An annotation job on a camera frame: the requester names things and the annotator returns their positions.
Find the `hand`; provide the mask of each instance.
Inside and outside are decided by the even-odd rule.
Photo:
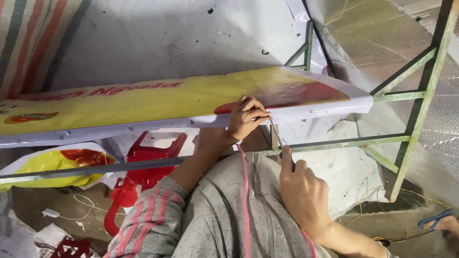
[[[269,119],[263,105],[254,97],[242,95],[239,104],[231,110],[229,127],[226,130],[234,143],[244,139],[257,126]]]
[[[334,224],[328,214],[328,185],[304,160],[298,160],[292,173],[291,148],[285,145],[282,151],[279,183],[284,206],[300,229],[320,244]]]

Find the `bubble wrap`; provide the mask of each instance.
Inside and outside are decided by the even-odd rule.
[[[306,0],[306,4],[336,76],[369,92],[428,47],[441,0]],[[454,33],[448,51],[459,51],[459,23]],[[459,206],[459,53],[449,53],[419,139],[419,148],[424,149],[416,150],[418,162],[410,163],[407,178]],[[422,68],[392,90],[418,88]],[[403,131],[413,100],[378,105],[391,108],[398,118],[392,122],[403,126],[388,126],[378,134]],[[391,119],[382,110],[360,118]]]

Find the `foot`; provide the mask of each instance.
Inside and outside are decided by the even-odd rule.
[[[429,222],[425,223],[425,224],[423,225],[423,227],[424,227],[425,229],[429,229],[430,226],[432,226],[432,225],[434,224],[434,222],[435,222],[434,220],[433,220],[433,221],[429,221]],[[456,220],[455,217],[453,217],[453,216],[446,216],[446,217],[444,217],[444,218],[441,218],[441,219],[438,221],[438,223],[436,224],[436,226],[435,226],[434,229],[435,229],[435,230],[448,230],[448,231],[450,231],[449,229],[452,228],[452,227],[454,227],[454,226],[457,226],[457,224],[458,224],[458,222],[457,222],[457,220]]]

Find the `white cable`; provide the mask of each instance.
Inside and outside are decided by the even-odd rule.
[[[91,204],[87,204],[87,203],[84,203],[84,202],[78,200],[78,199],[76,198],[76,195],[79,195],[79,196],[81,196],[81,197],[83,197],[83,198],[86,198],[88,201],[91,202]],[[61,217],[61,218],[63,218],[63,219],[69,219],[69,220],[81,220],[81,219],[86,218],[86,217],[89,215],[89,213],[91,212],[91,210],[92,210],[93,208],[96,208],[96,209],[101,210],[101,211],[104,211],[104,212],[108,212],[107,210],[104,210],[104,209],[101,209],[101,208],[99,208],[99,207],[96,207],[96,206],[94,205],[94,202],[91,201],[91,199],[89,199],[88,197],[86,197],[86,196],[84,196],[84,195],[81,195],[81,194],[76,193],[76,194],[73,195],[73,197],[74,197],[75,200],[77,200],[78,202],[80,202],[80,203],[82,203],[82,204],[84,204],[84,205],[87,205],[87,206],[91,206],[91,208],[89,208],[88,213],[87,213],[86,215],[84,215],[82,218],[79,218],[79,219],[69,219],[69,218],[63,217],[63,216],[61,216],[61,215],[59,215],[59,217]]]

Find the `logo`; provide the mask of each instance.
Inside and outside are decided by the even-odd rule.
[[[53,118],[57,116],[58,114],[59,112],[14,115],[14,116],[10,116],[7,119],[5,119],[5,123],[24,123],[28,121],[45,120],[45,119]]]

